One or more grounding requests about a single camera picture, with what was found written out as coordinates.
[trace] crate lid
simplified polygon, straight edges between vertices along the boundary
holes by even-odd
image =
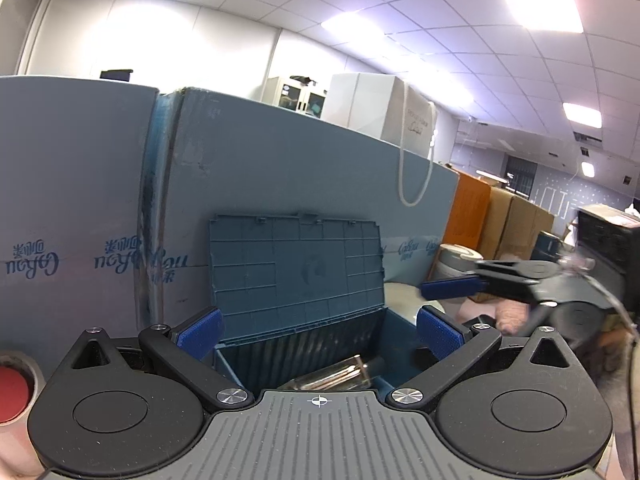
[[[374,222],[220,215],[209,222],[209,264],[226,344],[307,330],[385,304]]]

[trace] red round object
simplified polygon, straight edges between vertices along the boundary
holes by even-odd
[[[0,366],[0,424],[20,415],[29,403],[29,385],[18,370]]]

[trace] metal bolt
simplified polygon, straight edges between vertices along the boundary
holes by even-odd
[[[248,395],[246,391],[240,388],[226,388],[225,390],[220,390],[216,397],[224,404],[240,404],[240,402],[247,400]]]
[[[414,404],[422,400],[422,392],[415,388],[399,388],[391,394],[391,398],[400,404]]]

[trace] air vent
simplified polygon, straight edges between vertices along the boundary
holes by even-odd
[[[591,137],[579,132],[574,132],[574,139],[577,142],[592,146],[593,148],[598,148],[600,150],[602,149],[602,141],[600,139],[597,139],[596,137]]]

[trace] open storage box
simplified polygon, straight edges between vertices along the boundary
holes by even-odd
[[[381,397],[422,371],[415,325],[385,306],[375,223],[218,216],[209,240],[214,366],[254,395],[356,354],[384,359]]]

